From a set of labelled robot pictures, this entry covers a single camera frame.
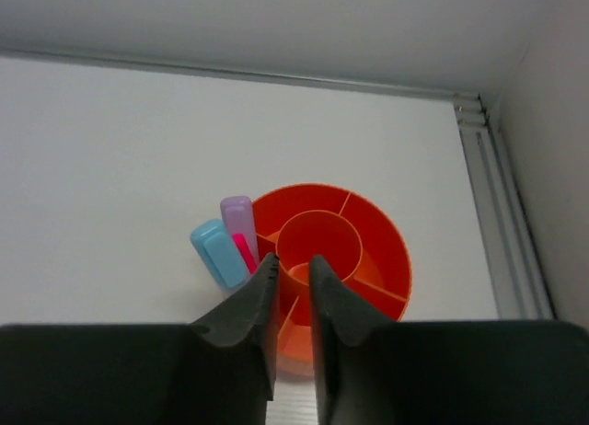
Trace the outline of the purple translucent highlighter pen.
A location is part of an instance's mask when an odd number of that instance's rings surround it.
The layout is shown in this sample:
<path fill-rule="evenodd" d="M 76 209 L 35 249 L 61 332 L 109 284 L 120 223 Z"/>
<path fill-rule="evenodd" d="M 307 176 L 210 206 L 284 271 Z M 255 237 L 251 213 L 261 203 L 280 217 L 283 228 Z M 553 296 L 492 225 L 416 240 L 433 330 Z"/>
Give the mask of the purple translucent highlighter pen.
<path fill-rule="evenodd" d="M 241 234 L 250 246 L 256 241 L 252 201 L 248 196 L 232 196 L 221 200 L 220 211 L 230 235 Z"/>

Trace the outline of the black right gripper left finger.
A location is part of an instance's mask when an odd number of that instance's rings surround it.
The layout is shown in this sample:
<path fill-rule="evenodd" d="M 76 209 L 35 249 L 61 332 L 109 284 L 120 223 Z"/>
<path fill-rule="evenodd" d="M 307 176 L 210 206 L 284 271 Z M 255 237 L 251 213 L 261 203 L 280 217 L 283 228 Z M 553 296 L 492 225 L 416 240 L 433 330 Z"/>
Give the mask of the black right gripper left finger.
<path fill-rule="evenodd" d="M 5 325 L 5 424 L 261 424 L 276 380 L 279 260 L 179 324 Z"/>

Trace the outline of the light blue highlighter pen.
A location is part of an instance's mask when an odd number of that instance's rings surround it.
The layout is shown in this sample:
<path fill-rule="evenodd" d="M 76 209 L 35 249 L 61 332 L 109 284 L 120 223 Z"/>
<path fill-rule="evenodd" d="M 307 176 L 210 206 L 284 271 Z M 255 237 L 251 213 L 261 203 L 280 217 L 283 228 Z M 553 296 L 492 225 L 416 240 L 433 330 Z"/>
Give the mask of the light blue highlighter pen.
<path fill-rule="evenodd" d="M 247 265 L 221 219 L 199 225 L 191 232 L 190 242 L 224 291 L 234 292 L 248 280 Z"/>

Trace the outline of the pink black highlighter pen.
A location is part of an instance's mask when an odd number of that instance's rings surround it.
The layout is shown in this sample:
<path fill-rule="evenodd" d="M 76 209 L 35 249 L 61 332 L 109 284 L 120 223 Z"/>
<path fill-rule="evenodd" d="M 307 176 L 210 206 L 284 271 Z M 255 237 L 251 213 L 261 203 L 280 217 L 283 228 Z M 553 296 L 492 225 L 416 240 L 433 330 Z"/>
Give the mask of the pink black highlighter pen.
<path fill-rule="evenodd" d="M 235 233 L 232 234 L 232 239 L 241 255 L 241 258 L 244 260 L 244 263 L 248 269 L 248 273 L 252 275 L 258 267 L 258 262 L 255 260 L 246 238 L 241 233 Z"/>

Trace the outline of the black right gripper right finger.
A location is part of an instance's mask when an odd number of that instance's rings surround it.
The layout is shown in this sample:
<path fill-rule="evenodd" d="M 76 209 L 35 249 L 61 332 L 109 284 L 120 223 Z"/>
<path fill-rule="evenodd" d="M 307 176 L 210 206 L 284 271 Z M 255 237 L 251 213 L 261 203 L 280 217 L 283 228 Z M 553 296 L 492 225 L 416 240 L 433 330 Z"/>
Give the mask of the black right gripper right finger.
<path fill-rule="evenodd" d="M 588 334 L 555 320 L 395 322 L 309 266 L 322 424 L 584 424 Z"/>

